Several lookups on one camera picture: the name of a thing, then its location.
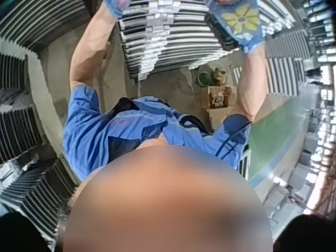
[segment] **forearm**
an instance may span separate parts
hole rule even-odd
[[[117,19],[103,2],[90,21],[72,56],[70,65],[71,90],[79,83],[92,86],[99,68],[108,38]]]
[[[232,111],[253,121],[268,93],[265,45],[245,55],[237,87],[237,103]]]

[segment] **stacked metal sheet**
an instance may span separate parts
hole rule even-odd
[[[21,0],[0,20],[0,37],[39,51],[89,19],[83,0]]]
[[[273,34],[291,28],[294,18],[279,1],[259,1],[262,29]],[[205,22],[202,0],[133,0],[119,20],[131,78],[180,67],[197,68],[224,51]]]
[[[54,240],[57,212],[74,190],[73,181],[56,160],[24,172],[4,189],[0,202],[29,218],[46,240]]]
[[[25,61],[0,54],[0,104],[12,104],[25,89]]]
[[[0,113],[0,164],[42,144],[33,109]]]
[[[298,96],[306,84],[306,75],[301,58],[267,59],[267,79],[269,93]],[[237,85],[242,67],[233,68],[233,81]]]
[[[310,59],[311,53],[305,30],[283,34],[265,42],[267,58],[295,57]]]

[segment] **work glove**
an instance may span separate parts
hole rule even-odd
[[[218,23],[249,53],[264,41],[257,0],[204,0]]]
[[[131,0],[104,0],[113,17],[120,18],[122,12],[130,5]]]

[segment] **yellow flower pattern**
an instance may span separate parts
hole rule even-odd
[[[249,9],[249,4],[239,6],[236,13],[224,13],[222,18],[227,21],[236,33],[243,31],[243,26],[249,30],[256,31],[260,24],[258,9]]]

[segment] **green floor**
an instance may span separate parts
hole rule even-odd
[[[249,180],[270,163],[289,136],[302,129],[305,107],[310,102],[311,97],[307,93],[300,98],[291,98],[252,125],[249,140],[252,149]]]

